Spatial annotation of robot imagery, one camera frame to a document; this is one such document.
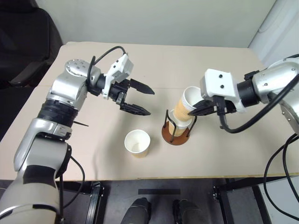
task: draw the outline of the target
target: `floor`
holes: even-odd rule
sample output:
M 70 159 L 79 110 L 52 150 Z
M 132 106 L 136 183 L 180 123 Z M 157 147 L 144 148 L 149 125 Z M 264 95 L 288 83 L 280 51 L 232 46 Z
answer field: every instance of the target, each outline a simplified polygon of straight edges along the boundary
M 7 188 L 10 181 L 0 181 L 0 188 Z M 102 182 L 105 186 L 107 204 L 103 224 L 119 224 L 133 201 L 146 197 L 152 204 L 149 224 L 172 224 L 172 202 L 175 199 L 193 201 L 204 216 L 202 224 L 223 224 L 218 201 L 213 198 L 213 186 L 224 183 L 224 179 L 160 179 Z M 139 189 L 164 189 L 163 195 L 140 195 Z M 69 201 L 73 192 L 64 193 Z M 251 188 L 228 192 L 236 224 L 262 224 Z M 86 220 L 90 195 L 79 195 L 64 210 L 65 224 L 83 224 Z

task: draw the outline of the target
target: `black chair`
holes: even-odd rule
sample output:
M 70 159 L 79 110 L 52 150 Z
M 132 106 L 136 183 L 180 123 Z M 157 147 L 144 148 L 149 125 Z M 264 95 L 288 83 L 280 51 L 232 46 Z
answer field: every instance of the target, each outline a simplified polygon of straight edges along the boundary
M 0 140 L 62 46 L 49 14 L 34 6 L 0 0 Z

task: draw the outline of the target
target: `table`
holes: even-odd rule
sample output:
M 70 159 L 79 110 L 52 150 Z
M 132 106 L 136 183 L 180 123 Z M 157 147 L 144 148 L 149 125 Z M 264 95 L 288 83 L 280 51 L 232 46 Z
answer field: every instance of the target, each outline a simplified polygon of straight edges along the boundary
M 35 88 L 30 98 L 0 142 L 0 179 L 14 179 L 15 151 L 35 118 L 49 88 L 63 71 L 67 60 L 91 60 L 93 55 L 117 44 L 71 42 L 63 46 L 57 59 Z M 106 101 L 88 94 L 76 121 L 89 125 L 72 126 L 72 155 L 83 166 L 87 180 L 125 180 L 138 178 L 205 178 L 261 176 L 270 156 L 284 144 L 292 129 L 277 106 L 250 129 L 229 134 L 219 128 L 216 114 L 198 117 L 189 140 L 181 146 L 166 143 L 161 136 L 166 109 L 174 108 L 185 87 L 199 86 L 207 68 L 230 71 L 240 82 L 247 72 L 262 69 L 250 49 L 183 47 L 121 44 L 135 64 L 131 78 L 154 90 L 153 95 L 128 91 L 127 102 L 143 106 L 150 116 L 134 116 L 120 111 L 112 100 Z M 102 72 L 121 56 L 115 51 L 97 64 Z M 228 115 L 231 127 L 237 127 L 254 116 L 264 105 L 248 108 L 246 114 Z M 126 134 L 133 129 L 145 130 L 151 137 L 149 154 L 141 159 L 133 157 L 124 147 Z M 299 172 L 298 144 L 290 146 L 288 169 Z M 270 175 L 283 175 L 282 159 L 273 161 Z M 81 180 L 78 167 L 70 162 L 64 180 Z

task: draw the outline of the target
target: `white paper cup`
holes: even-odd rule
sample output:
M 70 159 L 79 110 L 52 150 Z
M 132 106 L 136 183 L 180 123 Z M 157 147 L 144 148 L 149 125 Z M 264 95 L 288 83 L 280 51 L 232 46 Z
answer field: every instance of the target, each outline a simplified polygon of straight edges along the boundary
M 181 121 L 181 120 L 177 119 L 173 113 L 174 113 L 174 110 L 171 110 L 168 115 L 169 115 L 170 119 L 173 120 L 174 123 L 176 123 L 177 129 L 176 129 L 176 132 L 174 133 L 174 136 L 178 137 L 184 133 L 184 131 L 187 129 L 187 127 L 191 124 L 192 119 L 189 119 L 187 121 Z M 173 131 L 174 131 L 174 125 L 170 121 L 169 121 L 168 131 L 171 135 L 173 134 Z
M 143 130 L 133 130 L 125 138 L 125 148 L 137 158 L 147 155 L 149 145 L 150 136 Z
M 196 108 L 193 106 L 194 104 L 202 101 L 200 88 L 197 86 L 189 86 L 184 90 L 182 96 L 182 103 L 187 111 L 191 112 Z

